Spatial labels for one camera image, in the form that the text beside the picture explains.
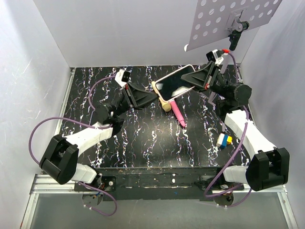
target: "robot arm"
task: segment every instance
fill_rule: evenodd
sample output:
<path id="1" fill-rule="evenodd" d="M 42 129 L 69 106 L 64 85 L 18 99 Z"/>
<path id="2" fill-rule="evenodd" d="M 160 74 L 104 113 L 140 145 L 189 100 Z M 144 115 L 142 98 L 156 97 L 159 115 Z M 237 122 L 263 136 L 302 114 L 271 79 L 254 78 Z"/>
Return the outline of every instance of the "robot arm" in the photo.
<path id="1" fill-rule="evenodd" d="M 120 70 L 115 80 L 122 87 L 122 95 L 114 104 L 96 106 L 91 122 L 95 128 L 86 128 L 76 134 L 62 137 L 54 136 L 41 161 L 40 168 L 59 184 L 69 180 L 81 181 L 99 187 L 102 175 L 90 166 L 78 164 L 78 157 L 98 142 L 111 138 L 120 132 L 124 120 L 119 116 L 130 108 L 143 109 L 158 95 L 147 92 L 128 82 L 129 72 Z"/>
<path id="2" fill-rule="evenodd" d="M 223 98 L 216 102 L 216 114 L 239 139 L 243 134 L 245 123 L 248 123 L 243 145 L 250 155 L 250 165 L 227 167 L 220 176 L 218 184 L 225 182 L 248 184 L 254 191 L 286 184 L 289 153 L 285 148 L 276 148 L 259 132 L 252 121 L 246 119 L 246 113 L 241 107 L 248 105 L 252 89 L 243 83 L 232 83 L 223 78 L 218 65 L 222 62 L 222 55 L 225 53 L 226 50 L 214 50 L 208 53 L 209 62 L 202 69 L 181 77 L 182 80 L 195 86 L 195 90 L 199 92 L 211 90 Z"/>
<path id="3" fill-rule="evenodd" d="M 278 149 L 269 142 L 253 122 L 246 119 L 245 111 L 233 111 L 226 115 L 224 121 L 239 139 L 246 122 L 248 122 L 248 127 L 243 145 L 250 156 L 250 165 L 226 168 L 223 173 L 225 181 L 248 184 L 254 191 L 286 184 L 289 170 L 287 150 Z"/>

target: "pink marker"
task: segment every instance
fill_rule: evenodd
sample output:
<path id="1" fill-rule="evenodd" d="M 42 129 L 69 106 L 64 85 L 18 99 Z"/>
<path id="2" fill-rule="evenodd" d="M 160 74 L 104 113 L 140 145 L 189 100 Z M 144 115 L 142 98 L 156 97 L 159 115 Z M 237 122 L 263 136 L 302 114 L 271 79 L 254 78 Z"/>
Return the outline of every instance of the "pink marker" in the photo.
<path id="1" fill-rule="evenodd" d="M 185 127 L 184 118 L 183 118 L 183 116 L 182 116 L 182 114 L 181 114 L 181 112 L 180 112 L 180 110 L 179 110 L 175 100 L 171 101 L 170 104 L 172 106 L 172 110 L 173 110 L 176 118 L 178 119 L 178 122 L 180 123 L 180 125 L 182 127 Z"/>

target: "smartphone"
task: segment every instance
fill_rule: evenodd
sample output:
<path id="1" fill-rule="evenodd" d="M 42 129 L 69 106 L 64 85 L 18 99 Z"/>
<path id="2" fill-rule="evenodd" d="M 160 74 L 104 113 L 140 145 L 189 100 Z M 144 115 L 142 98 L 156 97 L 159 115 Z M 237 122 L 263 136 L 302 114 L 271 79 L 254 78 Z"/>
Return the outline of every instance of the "smartphone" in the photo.
<path id="1" fill-rule="evenodd" d="M 156 88 L 158 95 L 163 99 L 163 101 L 170 102 L 192 90 L 194 86 L 191 86 L 189 83 L 183 81 L 181 76 L 193 72 L 195 72 L 195 69 L 189 64 L 168 74 L 160 80 L 157 80 Z"/>

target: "cable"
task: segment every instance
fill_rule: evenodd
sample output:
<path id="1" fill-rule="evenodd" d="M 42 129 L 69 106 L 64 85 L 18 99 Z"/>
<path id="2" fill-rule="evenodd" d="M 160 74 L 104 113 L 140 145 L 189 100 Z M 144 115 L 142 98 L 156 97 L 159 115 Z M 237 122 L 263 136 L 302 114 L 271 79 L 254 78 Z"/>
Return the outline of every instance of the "cable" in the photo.
<path id="1" fill-rule="evenodd" d="M 237 64 L 236 64 L 236 59 L 234 57 L 234 55 L 230 52 L 228 52 L 228 55 L 230 55 L 233 59 L 233 63 L 234 63 L 234 69 L 235 69 L 235 78 L 236 78 L 236 82 L 238 83 L 238 70 L 237 70 Z"/>
<path id="2" fill-rule="evenodd" d="M 113 211 L 112 213 L 110 213 L 110 214 L 105 213 L 105 212 L 102 212 L 101 210 L 98 210 L 97 208 L 94 208 L 94 207 L 92 207 L 92 206 L 90 206 L 90 205 L 87 205 L 87 204 L 84 205 L 85 207 L 88 207 L 90 210 L 92 209 L 92 210 L 94 210 L 94 211 L 100 213 L 100 214 L 103 215 L 103 216 L 112 216 L 112 215 L 116 212 L 116 210 L 118 209 L 118 203 L 116 202 L 116 199 L 115 199 L 112 195 L 110 195 L 108 192 L 105 192 L 105 191 L 103 191 L 103 190 L 101 190 L 101 189 L 92 187 L 92 186 L 90 186 L 90 185 L 86 185 L 86 184 L 84 184 L 84 183 L 82 183 L 82 182 L 78 182 L 78 184 L 79 184 L 79 185 L 83 185 L 84 187 L 87 187 L 87 188 L 89 188 L 89 189 L 92 189 L 92 190 L 95 190 L 95 191 L 98 191 L 98 192 L 102 192 L 103 194 L 109 196 L 109 197 L 113 200 L 113 202 L 114 202 L 114 204 L 115 204 L 115 209 L 114 209 L 114 211 Z"/>
<path id="3" fill-rule="evenodd" d="M 91 102 L 91 94 L 92 94 L 94 88 L 95 88 L 96 85 L 98 85 L 100 82 L 103 82 L 103 81 L 109 80 L 109 79 L 113 79 L 113 78 L 115 78 L 115 76 L 108 76 L 108 77 L 105 77 L 105 78 L 103 78 L 103 79 L 97 81 L 97 82 L 92 86 L 92 88 L 90 89 L 90 91 L 89 91 L 89 96 L 88 96 L 88 102 L 89 102 L 90 107 L 91 107 L 94 111 L 95 111 L 95 107 L 92 105 L 92 102 Z"/>
<path id="4" fill-rule="evenodd" d="M 248 120 L 249 119 L 249 112 L 247 111 L 246 107 L 244 106 L 244 110 L 246 112 L 246 119 Z M 216 194 L 212 194 L 212 195 L 207 195 L 207 192 L 210 190 L 210 188 L 213 186 L 213 184 L 216 182 L 216 180 L 221 176 L 221 174 L 224 172 L 224 170 L 229 167 L 229 165 L 231 164 L 231 162 L 234 160 L 235 156 L 238 154 L 238 151 L 241 149 L 242 145 L 243 145 L 243 142 L 244 142 L 244 137 L 246 135 L 246 130 L 247 130 L 247 127 L 248 127 L 248 122 L 246 122 L 244 124 L 244 131 L 243 131 L 243 134 L 240 138 L 240 142 L 235 150 L 235 152 L 233 153 L 233 155 L 231 156 L 231 158 L 228 160 L 228 162 L 225 164 L 225 166 L 222 168 L 222 170 L 220 170 L 220 172 L 214 177 L 214 179 L 211 181 L 211 183 L 208 185 L 208 187 L 206 188 L 206 190 L 204 191 L 204 196 L 207 197 L 207 198 L 212 198 L 212 197 L 217 197 L 217 196 L 220 196 L 222 194 L 225 194 L 231 190 L 235 190 L 237 189 L 238 187 L 240 187 L 242 184 L 238 184 L 232 188 L 229 188 L 228 190 L 226 191 L 223 191 L 223 192 L 220 192 L 220 193 L 216 193 Z"/>
<path id="5" fill-rule="evenodd" d="M 75 121 L 73 119 L 69 119 L 69 118 L 63 118 L 63 117 L 51 117 L 51 118 L 46 118 L 45 120 L 42 120 L 40 123 L 38 123 L 34 129 L 32 130 L 32 133 L 30 134 L 30 138 L 29 138 L 29 152 L 30 152 L 30 156 L 32 157 L 32 159 L 39 165 L 39 161 L 35 158 L 34 154 L 33 154 L 33 151 L 32 151 L 32 139 L 33 139 L 33 136 L 34 136 L 34 133 L 35 131 L 37 130 L 37 128 L 42 125 L 43 123 L 49 121 L 49 120 L 53 120 L 53 119 L 61 119 L 61 120 L 65 120 L 65 121 L 69 121 L 69 122 L 73 122 L 75 124 L 78 124 L 78 125 L 82 125 L 82 126 L 85 126 L 87 128 L 92 128 L 92 129 L 100 129 L 100 130 L 103 130 L 103 129 L 108 129 L 110 127 L 112 127 L 112 125 L 109 125 L 109 126 L 101 126 L 101 127 L 96 127 L 96 126 L 92 126 L 92 125 L 88 125 L 88 124 L 85 124 L 85 123 L 81 123 L 81 122 L 78 122 L 78 121 Z"/>
<path id="6" fill-rule="evenodd" d="M 230 193 L 228 193 L 228 192 L 227 192 L 227 193 L 225 193 L 225 194 L 224 194 L 224 196 L 225 196 L 225 195 L 230 195 L 230 194 L 232 194 L 232 193 L 233 193 L 233 190 L 231 190 L 231 192 L 230 192 Z"/>
<path id="7" fill-rule="evenodd" d="M 217 207 L 223 207 L 223 208 L 232 208 L 232 207 L 236 207 L 237 205 L 240 205 L 241 203 L 243 203 L 248 197 L 249 197 L 249 195 L 251 194 L 251 192 L 252 192 L 252 189 L 249 189 L 249 192 L 247 193 L 247 195 L 245 195 L 245 197 L 241 200 L 241 201 L 239 201 L 239 202 L 237 202 L 237 203 L 235 203 L 235 204 L 232 204 L 232 205 L 225 205 L 225 206 L 222 206 L 222 205 L 219 205 L 219 204 L 217 204 L 216 206 Z M 198 204 L 205 204 L 205 205 L 210 205 L 210 206 L 215 206 L 214 204 L 210 204 L 210 203 L 205 203 L 205 202 L 197 202 Z"/>
<path id="8" fill-rule="evenodd" d="M 93 85 L 93 87 L 90 89 L 90 93 L 89 93 L 88 100 L 89 100 L 90 106 L 91 106 L 94 110 L 95 110 L 95 108 L 94 108 L 94 106 L 92 105 L 91 100 L 90 100 L 90 96 L 91 96 L 91 93 L 92 93 L 94 87 L 95 87 L 98 83 L 100 83 L 100 82 L 102 82 L 102 81 L 104 81 L 104 80 L 107 80 L 107 79 L 112 79 L 112 78 L 114 78 L 114 76 L 110 76 L 110 77 L 103 78 L 103 79 L 99 80 L 98 82 L 96 82 L 96 83 Z M 75 123 L 75 124 L 82 125 L 82 126 L 85 126 L 85 127 L 87 127 L 87 128 L 92 128 L 92 129 L 100 129 L 100 130 L 103 130 L 103 129 L 108 129 L 108 128 L 112 127 L 112 124 L 110 124 L 109 126 L 96 127 L 96 126 L 88 125 L 88 124 L 81 123 L 81 122 L 75 121 L 75 120 L 73 120 L 73 119 L 64 118 L 64 117 L 51 117 L 51 118 L 47 118 L 47 119 L 42 120 L 40 123 L 38 123 L 38 124 L 34 127 L 34 129 L 32 130 L 32 132 L 31 132 L 31 134 L 30 134 L 30 138 L 29 138 L 29 153 L 30 153 L 30 156 L 32 157 L 32 159 L 33 159 L 33 160 L 36 162 L 36 164 L 38 164 L 38 165 L 39 165 L 39 161 L 36 159 L 36 157 L 34 156 L 33 151 L 32 151 L 32 139 L 33 139 L 34 133 L 35 133 L 35 131 L 37 130 L 37 128 L 38 128 L 40 125 L 42 125 L 43 123 L 45 123 L 45 122 L 47 122 L 47 121 L 49 121 L 49 120 L 54 120 L 54 119 L 61 119 L 61 120 L 65 120 L 65 121 L 68 121 L 68 122 L 73 122 L 73 123 Z M 98 210 L 97 208 L 94 208 L 94 207 L 92 207 L 92 206 L 90 206 L 90 205 L 85 205 L 86 207 L 88 207 L 89 209 L 93 209 L 94 211 L 100 213 L 100 214 L 103 215 L 103 216 L 112 216 L 112 215 L 116 212 L 116 210 L 118 209 L 118 204 L 117 204 L 117 202 L 116 202 L 116 199 L 115 199 L 112 195 L 110 195 L 109 193 L 107 193 L 107 192 L 105 192 L 105 191 L 103 191 L 103 190 L 101 190 L 101 189 L 92 187 L 92 186 L 90 186 L 90 185 L 86 185 L 86 184 L 84 184 L 84 183 L 82 183 L 82 182 L 78 182 L 78 184 L 79 184 L 79 185 L 83 185 L 84 187 L 90 188 L 90 189 L 92 189 L 92 190 L 98 191 L 99 193 L 102 192 L 103 194 L 109 196 L 109 197 L 114 201 L 114 204 L 115 204 L 115 209 L 114 209 L 113 213 L 110 213 L 110 214 L 104 213 L 104 212 L 102 212 L 102 211 Z"/>

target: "yellow toy block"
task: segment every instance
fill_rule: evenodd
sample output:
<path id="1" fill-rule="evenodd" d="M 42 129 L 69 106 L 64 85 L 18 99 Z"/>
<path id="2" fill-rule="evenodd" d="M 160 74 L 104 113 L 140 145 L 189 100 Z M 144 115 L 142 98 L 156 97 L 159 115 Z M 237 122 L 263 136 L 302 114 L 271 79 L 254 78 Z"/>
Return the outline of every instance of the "yellow toy block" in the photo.
<path id="1" fill-rule="evenodd" d="M 231 137 L 231 136 L 228 136 L 227 145 L 230 145 L 231 143 L 232 143 L 232 137 Z"/>

